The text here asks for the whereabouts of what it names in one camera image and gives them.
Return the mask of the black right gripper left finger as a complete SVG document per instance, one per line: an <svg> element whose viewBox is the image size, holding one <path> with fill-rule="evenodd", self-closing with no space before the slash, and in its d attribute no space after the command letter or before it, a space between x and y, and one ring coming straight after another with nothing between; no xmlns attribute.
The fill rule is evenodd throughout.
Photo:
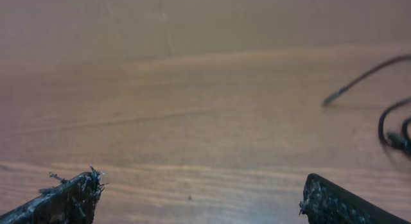
<svg viewBox="0 0 411 224"><path fill-rule="evenodd" d="M92 224L104 185L102 172L91 168L71 179L50 172L60 184L39 189L40 195L1 215L1 224Z"/></svg>

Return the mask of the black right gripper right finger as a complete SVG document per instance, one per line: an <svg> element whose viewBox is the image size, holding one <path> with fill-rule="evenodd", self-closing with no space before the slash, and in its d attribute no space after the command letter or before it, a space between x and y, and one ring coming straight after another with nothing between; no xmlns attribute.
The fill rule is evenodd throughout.
<svg viewBox="0 0 411 224"><path fill-rule="evenodd" d="M310 224L410 224L316 173L307 176L299 207Z"/></svg>

